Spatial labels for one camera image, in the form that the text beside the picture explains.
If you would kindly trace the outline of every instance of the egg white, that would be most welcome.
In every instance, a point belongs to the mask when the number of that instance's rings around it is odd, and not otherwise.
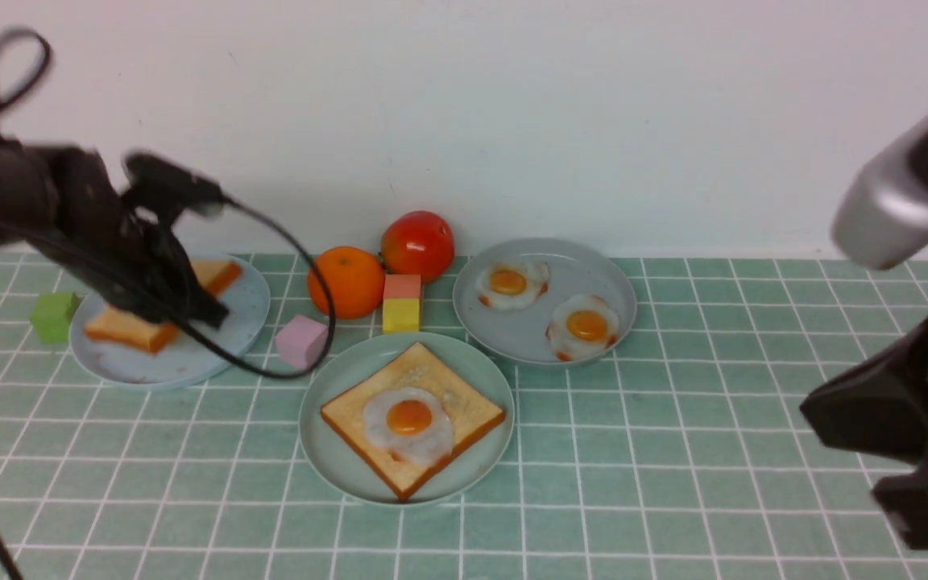
[[[607,321],[607,336],[600,341],[586,341],[568,331],[568,317],[577,311],[593,311]],[[560,360],[579,360],[595,356],[618,341],[618,313],[603,298],[593,294],[575,294],[557,305],[546,327],[549,348]]]
[[[431,425],[413,436],[401,436],[389,429],[386,417],[394,404],[419,400],[432,413]],[[418,466],[434,466],[454,450],[454,426],[439,399],[424,389],[404,387],[372,396],[364,405],[364,437],[375,447],[396,453]]]
[[[497,271],[516,271],[525,278],[525,291],[521,294],[501,294],[490,287],[489,279]],[[478,300],[497,311],[526,309],[535,304],[537,298],[545,292],[544,285],[549,280],[549,267],[546,262],[499,262],[486,268],[475,280]]]

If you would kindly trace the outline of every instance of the white wall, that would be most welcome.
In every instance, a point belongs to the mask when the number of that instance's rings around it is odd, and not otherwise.
[[[856,169],[928,111],[928,2],[0,0],[8,23],[58,61],[5,129],[98,147],[118,183],[152,148],[312,250],[424,208],[464,252],[835,255]],[[281,249],[222,224],[183,235]]]

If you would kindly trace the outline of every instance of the fried egg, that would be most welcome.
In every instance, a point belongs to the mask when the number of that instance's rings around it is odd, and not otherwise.
[[[546,262],[498,262],[475,281],[478,301],[497,311],[526,309],[549,289]]]
[[[364,436],[394,459],[434,466],[454,450],[454,427],[439,399],[424,389],[384,391],[364,405]]]
[[[546,338],[557,359],[594,356],[618,341],[618,313],[599,296],[575,294],[553,309]]]

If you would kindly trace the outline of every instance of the plate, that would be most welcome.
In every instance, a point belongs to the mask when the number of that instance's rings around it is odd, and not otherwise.
[[[201,323],[194,326],[228,352],[242,357],[260,335],[270,308],[267,280],[247,261],[225,254],[198,254],[195,260],[231,260],[242,267],[242,275],[221,294],[221,303],[231,311],[220,329]],[[98,294],[81,302],[70,323],[70,346],[77,363],[106,384],[144,392],[161,392],[201,383],[231,363],[209,352],[199,342],[180,334],[156,356],[113,342],[92,342],[85,324],[106,309]]]
[[[406,503],[400,502],[371,467],[328,423],[321,406],[389,364],[409,346],[420,342],[475,390],[506,412],[503,422],[435,474]],[[443,502],[482,480],[499,462],[511,441],[515,403],[503,372],[474,346],[433,333],[384,334],[351,346],[317,372],[299,411],[299,441],[313,469],[339,491],[365,503],[423,506]]]
[[[549,290],[531,307],[494,311],[479,302],[475,281],[496,262],[520,258],[549,265]],[[575,294],[594,294],[618,313],[618,342],[636,321],[636,292],[615,262],[589,247],[555,238],[526,238],[500,243],[475,256],[457,274],[454,311],[479,345],[514,363],[534,367],[574,367],[607,355],[614,346],[594,356],[557,360],[546,341],[553,309]]]

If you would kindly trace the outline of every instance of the orange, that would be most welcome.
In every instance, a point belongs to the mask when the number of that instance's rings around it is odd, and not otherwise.
[[[332,247],[314,260],[335,301],[335,318],[363,318],[382,304],[386,272],[379,260],[357,247]],[[328,301],[313,271],[306,276],[306,290],[317,309],[327,315]]]

